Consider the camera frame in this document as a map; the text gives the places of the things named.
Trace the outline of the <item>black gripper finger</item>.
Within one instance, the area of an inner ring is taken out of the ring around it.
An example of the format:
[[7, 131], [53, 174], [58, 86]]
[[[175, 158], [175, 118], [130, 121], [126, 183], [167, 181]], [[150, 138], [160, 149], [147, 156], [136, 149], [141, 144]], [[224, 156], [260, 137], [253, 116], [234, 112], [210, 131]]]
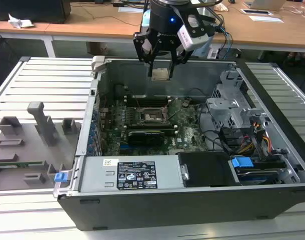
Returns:
[[181, 52], [179, 55], [177, 55], [177, 51], [176, 50], [172, 50], [170, 52], [171, 54], [171, 61], [169, 64], [169, 77], [172, 78], [173, 77], [173, 72], [175, 69], [175, 66], [180, 65], [180, 64], [185, 64], [188, 59], [191, 57], [192, 55], [192, 51], [183, 51]]
[[[153, 75], [154, 60], [156, 58], [156, 53], [157, 53], [150, 43], [150, 38], [151, 38], [151, 33], [149, 31], [146, 33], [135, 32], [133, 34], [133, 44], [137, 53], [138, 60], [140, 62], [149, 64], [149, 69], [147, 73], [148, 77], [151, 77]], [[145, 43], [150, 44], [148, 50], [145, 50], [143, 48]]]

